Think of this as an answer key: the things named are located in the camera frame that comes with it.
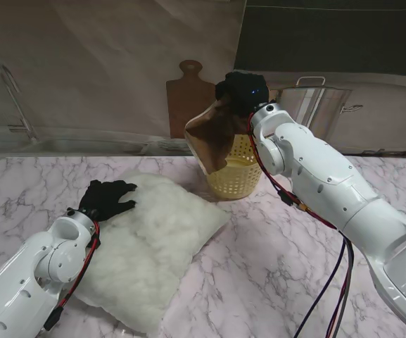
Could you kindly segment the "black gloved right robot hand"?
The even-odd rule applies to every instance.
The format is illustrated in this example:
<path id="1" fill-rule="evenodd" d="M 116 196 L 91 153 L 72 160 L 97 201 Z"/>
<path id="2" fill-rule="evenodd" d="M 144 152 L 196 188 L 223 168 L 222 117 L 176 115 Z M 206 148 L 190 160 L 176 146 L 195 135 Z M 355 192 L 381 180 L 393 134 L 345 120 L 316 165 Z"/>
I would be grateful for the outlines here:
<path id="1" fill-rule="evenodd" d="M 215 85 L 215 98 L 225 101 L 234 115 L 247 118 L 269 102 L 269 88 L 262 75 L 234 71 Z"/>

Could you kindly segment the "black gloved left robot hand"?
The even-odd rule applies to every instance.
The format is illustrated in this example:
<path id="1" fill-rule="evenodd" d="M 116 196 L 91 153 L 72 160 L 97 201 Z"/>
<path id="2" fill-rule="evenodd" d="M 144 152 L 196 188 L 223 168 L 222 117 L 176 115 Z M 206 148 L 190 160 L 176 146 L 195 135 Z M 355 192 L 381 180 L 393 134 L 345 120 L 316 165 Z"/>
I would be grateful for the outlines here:
<path id="1" fill-rule="evenodd" d="M 92 180 L 80 200 L 78 211 L 98 223 L 109 220 L 135 207 L 135 201 L 120 202 L 120 199 L 136 189 L 135 184 L 126 183 L 124 180 L 113 182 Z"/>

